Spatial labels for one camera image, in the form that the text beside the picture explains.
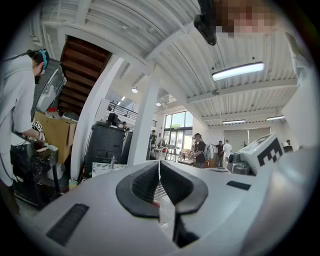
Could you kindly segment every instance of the doorway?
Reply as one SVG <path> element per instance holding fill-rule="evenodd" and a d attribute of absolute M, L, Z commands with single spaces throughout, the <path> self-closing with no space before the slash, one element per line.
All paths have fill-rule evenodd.
<path fill-rule="evenodd" d="M 180 152 L 184 148 L 184 131 L 171 131 L 169 135 L 169 144 L 179 147 L 180 149 L 169 149 L 167 154 L 166 160 L 176 161 L 177 157 L 179 156 Z"/>

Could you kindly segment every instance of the staircase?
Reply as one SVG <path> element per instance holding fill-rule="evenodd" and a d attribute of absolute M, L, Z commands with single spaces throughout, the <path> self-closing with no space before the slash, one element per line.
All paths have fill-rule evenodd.
<path fill-rule="evenodd" d="M 58 98 L 61 113 L 80 115 L 87 97 L 104 70 L 112 53 L 87 41 L 68 36 L 61 55 L 67 79 Z"/>

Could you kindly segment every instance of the white shirt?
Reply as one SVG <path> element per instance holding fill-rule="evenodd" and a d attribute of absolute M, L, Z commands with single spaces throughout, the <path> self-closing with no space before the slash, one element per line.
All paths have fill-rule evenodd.
<path fill-rule="evenodd" d="M 31 109 L 35 93 L 35 76 L 28 55 L 2 62 L 0 81 L 0 154 L 5 170 L 12 177 L 10 162 L 11 131 L 31 129 Z M 12 185 L 0 161 L 0 179 Z"/>
<path fill-rule="evenodd" d="M 232 150 L 232 146 L 230 144 L 224 144 L 223 145 L 223 152 L 224 152 L 224 157 L 228 158 L 230 156 Z"/>

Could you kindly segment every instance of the ceiling light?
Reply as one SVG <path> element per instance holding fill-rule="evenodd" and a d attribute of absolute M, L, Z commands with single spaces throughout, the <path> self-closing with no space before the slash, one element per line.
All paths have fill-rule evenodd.
<path fill-rule="evenodd" d="M 250 63 L 250 64 L 245 64 L 245 65 L 240 65 L 240 66 L 235 66 L 235 67 L 231 67 L 231 68 L 213 73 L 212 78 L 214 81 L 218 81 L 221 79 L 230 78 L 230 77 L 234 77 L 234 76 L 238 76 L 238 75 L 243 75 L 246 73 L 262 71 L 262 70 L 264 70 L 264 67 L 265 67 L 265 64 L 262 61 Z"/>
<path fill-rule="evenodd" d="M 281 115 L 281 116 L 274 116 L 274 117 L 269 117 L 267 118 L 266 120 L 267 121 L 273 121 L 273 120 L 279 120 L 279 119 L 284 119 L 285 116 L 284 115 Z"/>
<path fill-rule="evenodd" d="M 237 120 L 237 121 L 224 121 L 222 122 L 224 125 L 227 125 L 227 124 L 241 124 L 241 123 L 245 123 L 246 120 Z"/>

